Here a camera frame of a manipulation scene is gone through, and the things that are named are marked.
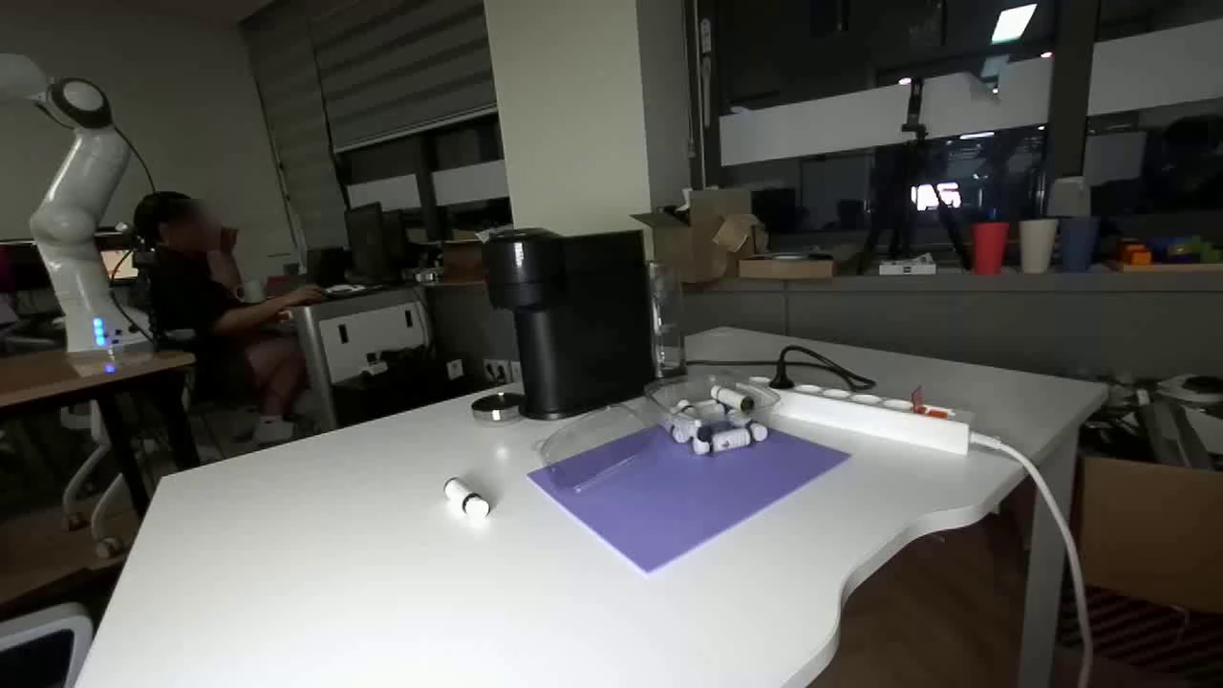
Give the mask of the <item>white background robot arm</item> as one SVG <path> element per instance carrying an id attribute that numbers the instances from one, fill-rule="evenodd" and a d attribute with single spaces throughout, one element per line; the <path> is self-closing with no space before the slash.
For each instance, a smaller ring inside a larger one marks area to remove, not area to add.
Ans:
<path id="1" fill-rule="evenodd" d="M 94 248 L 94 228 L 128 161 L 103 89 L 85 75 L 52 81 L 31 57 L 0 54 L 0 98 L 31 104 L 72 131 L 72 146 L 26 222 L 66 317 L 68 364 L 114 372 L 126 360 L 145 360 L 152 336 L 114 298 Z"/>

